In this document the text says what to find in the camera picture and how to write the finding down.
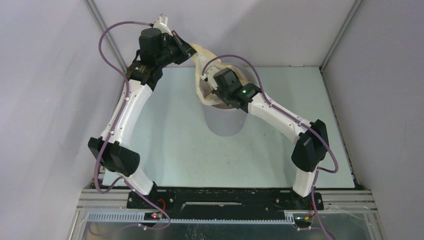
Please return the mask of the translucent cream trash bag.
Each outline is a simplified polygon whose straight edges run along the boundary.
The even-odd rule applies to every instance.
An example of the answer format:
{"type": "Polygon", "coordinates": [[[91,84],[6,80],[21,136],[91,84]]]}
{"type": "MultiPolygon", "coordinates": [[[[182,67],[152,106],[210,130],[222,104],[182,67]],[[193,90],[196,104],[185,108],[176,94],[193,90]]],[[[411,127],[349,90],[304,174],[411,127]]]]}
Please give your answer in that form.
{"type": "Polygon", "coordinates": [[[250,82],[248,76],[243,72],[243,67],[224,63],[220,59],[209,63],[216,57],[215,54],[198,44],[191,43],[190,46],[196,51],[191,58],[195,64],[195,90],[203,105],[219,106],[224,104],[218,96],[212,93],[218,87],[214,75],[220,70],[229,68],[234,71],[243,86],[250,82]]]}

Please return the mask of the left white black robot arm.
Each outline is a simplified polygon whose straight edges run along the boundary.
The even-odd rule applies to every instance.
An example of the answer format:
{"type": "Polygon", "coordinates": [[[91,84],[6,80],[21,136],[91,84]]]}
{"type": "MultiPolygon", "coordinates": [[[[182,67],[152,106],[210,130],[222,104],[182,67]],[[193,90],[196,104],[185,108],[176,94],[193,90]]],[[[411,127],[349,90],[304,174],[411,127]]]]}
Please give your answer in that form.
{"type": "Polygon", "coordinates": [[[124,76],[122,91],[110,122],[98,138],[90,138],[88,147],[96,158],[95,168],[101,166],[117,174],[129,187],[140,193],[138,201],[153,208],[158,194],[156,184],[144,173],[140,155],[130,149],[132,133],[139,115],[152,95],[163,69],[170,64],[182,64],[196,50],[180,38],[176,31],[147,28],[139,36],[139,49],[124,76]]]}

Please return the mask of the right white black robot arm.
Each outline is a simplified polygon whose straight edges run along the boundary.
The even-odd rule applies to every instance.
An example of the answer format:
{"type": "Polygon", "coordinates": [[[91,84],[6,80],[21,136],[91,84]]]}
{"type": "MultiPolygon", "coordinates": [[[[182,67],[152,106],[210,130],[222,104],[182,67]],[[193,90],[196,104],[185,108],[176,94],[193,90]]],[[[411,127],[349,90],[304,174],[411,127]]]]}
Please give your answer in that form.
{"type": "Polygon", "coordinates": [[[326,124],[294,114],[269,98],[260,83],[242,83],[229,67],[210,67],[205,71],[205,80],[212,86],[212,94],[225,105],[262,119],[294,144],[291,161],[296,173],[290,201],[297,209],[308,206],[319,164],[329,152],[326,124]]]}

